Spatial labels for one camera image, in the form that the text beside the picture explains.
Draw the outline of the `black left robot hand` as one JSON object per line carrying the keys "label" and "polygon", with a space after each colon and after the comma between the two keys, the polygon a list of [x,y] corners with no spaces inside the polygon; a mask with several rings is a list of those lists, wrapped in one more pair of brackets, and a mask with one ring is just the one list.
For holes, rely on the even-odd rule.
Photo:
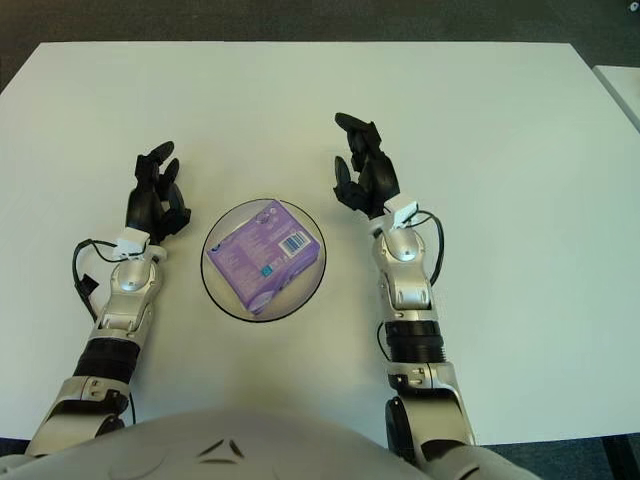
{"label": "black left robot hand", "polygon": [[176,183],[179,160],[172,158],[161,171],[173,151],[174,143],[167,141],[136,159],[136,186],[129,195],[125,226],[148,233],[152,245],[177,234],[191,219],[191,210]]}

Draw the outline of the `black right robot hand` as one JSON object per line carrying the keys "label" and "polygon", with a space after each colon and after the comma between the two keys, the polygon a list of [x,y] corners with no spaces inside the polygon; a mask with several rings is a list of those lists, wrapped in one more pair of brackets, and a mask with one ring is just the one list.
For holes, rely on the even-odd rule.
{"label": "black right robot hand", "polygon": [[366,123],[346,113],[336,113],[336,124],[346,132],[351,166],[358,179],[353,181],[346,161],[336,156],[334,171],[337,200],[370,220],[384,214],[384,204],[400,193],[391,159],[380,148],[381,137],[374,122]]}

